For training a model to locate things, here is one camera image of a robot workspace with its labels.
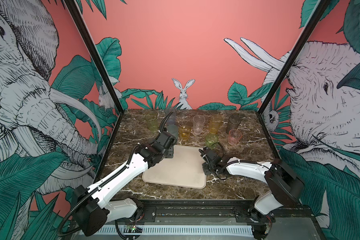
pink wall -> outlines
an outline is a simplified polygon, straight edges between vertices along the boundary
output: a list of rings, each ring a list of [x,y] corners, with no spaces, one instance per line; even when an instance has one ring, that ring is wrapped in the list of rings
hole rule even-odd
[[[223,39],[244,44],[254,41],[280,58],[298,38],[303,0],[105,0],[107,19],[82,1],[89,31],[99,43],[103,38],[120,40],[122,55],[120,91],[128,88],[155,89],[164,96],[179,96],[172,78],[188,90],[192,108],[210,102],[233,105],[227,92],[234,81],[259,88],[266,72],[245,63]],[[127,99],[129,108],[139,108]]]

brown marble surface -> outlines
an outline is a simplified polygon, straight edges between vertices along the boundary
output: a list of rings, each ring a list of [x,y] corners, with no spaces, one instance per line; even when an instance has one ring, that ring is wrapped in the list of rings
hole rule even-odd
[[[112,150],[105,163],[101,177],[105,177],[117,167],[119,167],[129,156],[133,146],[138,142],[148,142],[157,136],[157,133],[151,133],[144,120],[145,114],[149,111],[158,113],[158,122],[164,118],[163,110],[147,109],[128,109],[125,111],[119,131],[113,143]],[[192,124],[193,116],[201,114],[205,116],[205,125],[200,135],[194,135],[187,141],[178,140],[178,145],[193,147],[204,147],[205,136],[208,134],[208,123],[210,116],[217,111],[204,110],[177,110],[176,124]],[[265,138],[259,120],[254,111],[236,111],[224,110],[218,111],[223,118],[223,124],[219,129],[218,137],[220,143],[224,146],[228,156],[247,161],[271,161],[273,154]],[[231,114],[240,114],[243,121],[239,126],[243,137],[240,142],[231,146],[227,142],[228,135],[225,133],[227,121]],[[140,199],[254,199],[257,195],[268,191],[266,184],[259,180],[243,177],[229,176],[226,180],[219,180],[212,175],[207,176],[207,183],[203,189],[193,189],[187,187],[177,187],[169,185],[160,185],[147,183],[142,180],[142,174],[135,177],[123,189],[121,189],[115,198],[125,199],[127,197],[136,197]]]

rabbit illustration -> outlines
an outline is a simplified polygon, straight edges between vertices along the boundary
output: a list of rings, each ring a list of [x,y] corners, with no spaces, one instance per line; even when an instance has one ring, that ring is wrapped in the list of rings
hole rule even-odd
[[[180,109],[192,109],[192,107],[187,102],[187,98],[188,98],[187,88],[192,86],[192,84],[195,83],[195,80],[194,79],[189,80],[184,88],[178,80],[176,80],[174,78],[172,80],[173,80],[173,83],[175,84],[175,87],[180,89],[179,106],[183,105],[183,106],[181,106]]]

elephant ear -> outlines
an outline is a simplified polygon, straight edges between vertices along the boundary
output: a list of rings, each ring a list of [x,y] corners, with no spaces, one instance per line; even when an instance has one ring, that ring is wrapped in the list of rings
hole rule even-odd
[[[48,80],[55,66],[59,36],[41,0],[1,0],[0,14],[11,26],[35,70]]]

green cup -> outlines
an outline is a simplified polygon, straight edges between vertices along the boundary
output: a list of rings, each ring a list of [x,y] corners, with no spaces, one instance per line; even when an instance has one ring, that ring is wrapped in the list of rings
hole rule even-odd
[[[145,115],[145,120],[147,121],[148,129],[154,133],[158,130],[158,122],[157,122],[157,113],[148,113]]]
[[[210,149],[214,149],[216,146],[215,143],[217,143],[218,141],[219,137],[216,134],[208,133],[205,137],[205,145]]]

